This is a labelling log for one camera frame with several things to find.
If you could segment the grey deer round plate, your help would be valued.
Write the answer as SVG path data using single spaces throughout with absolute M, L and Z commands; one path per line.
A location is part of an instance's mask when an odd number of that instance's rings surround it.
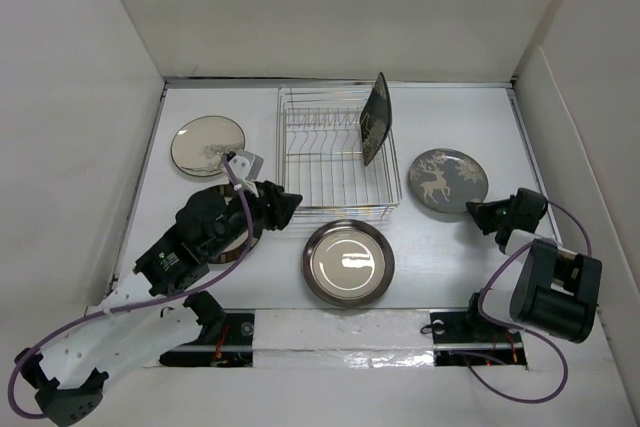
M 441 214 L 463 214 L 468 202 L 482 203 L 489 178 L 474 158 L 455 149 L 425 151 L 411 163 L 408 184 L 413 197 Z

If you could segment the metal rimmed round plate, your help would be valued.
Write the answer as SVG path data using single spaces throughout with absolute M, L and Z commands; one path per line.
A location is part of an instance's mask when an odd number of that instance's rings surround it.
M 341 308 L 376 303 L 395 273 L 395 256 L 386 237 L 372 225 L 353 219 L 318 228 L 307 240 L 301 260 L 308 288 Z

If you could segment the dark floral rectangular plate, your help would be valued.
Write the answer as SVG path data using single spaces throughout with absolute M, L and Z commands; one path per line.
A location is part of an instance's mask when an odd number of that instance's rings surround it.
M 385 142 L 392 126 L 392 104 L 388 84 L 380 72 L 359 118 L 362 159 L 368 166 Z

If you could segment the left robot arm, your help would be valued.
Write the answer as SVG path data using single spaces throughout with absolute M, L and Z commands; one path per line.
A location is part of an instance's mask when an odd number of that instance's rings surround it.
M 243 235 L 285 229 L 303 200 L 270 181 L 229 188 L 192 194 L 95 311 L 20 352 L 7 386 L 18 416 L 72 426 L 130 371 L 183 343 L 220 337 L 226 313 L 207 289 L 230 272 L 209 279 L 210 264 Z

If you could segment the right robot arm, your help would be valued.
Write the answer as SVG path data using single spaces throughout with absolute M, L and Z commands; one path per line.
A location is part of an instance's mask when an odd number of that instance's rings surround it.
M 495 235 L 503 254 L 526 256 L 511 294 L 510 318 L 578 344 L 593 328 L 602 262 L 536 234 L 552 205 L 544 195 L 520 188 L 507 199 L 468 201 L 465 207 L 483 234 Z

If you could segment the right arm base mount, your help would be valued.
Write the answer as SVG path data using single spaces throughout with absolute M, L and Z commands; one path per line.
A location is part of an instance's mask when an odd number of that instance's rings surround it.
M 437 367 L 527 365 L 519 333 L 467 311 L 431 311 L 421 333 L 431 336 Z

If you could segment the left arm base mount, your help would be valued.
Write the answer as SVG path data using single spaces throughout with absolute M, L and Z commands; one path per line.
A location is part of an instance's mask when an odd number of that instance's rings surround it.
M 253 366 L 255 312 L 232 310 L 211 340 L 196 339 L 159 357 L 168 368 L 245 368 Z

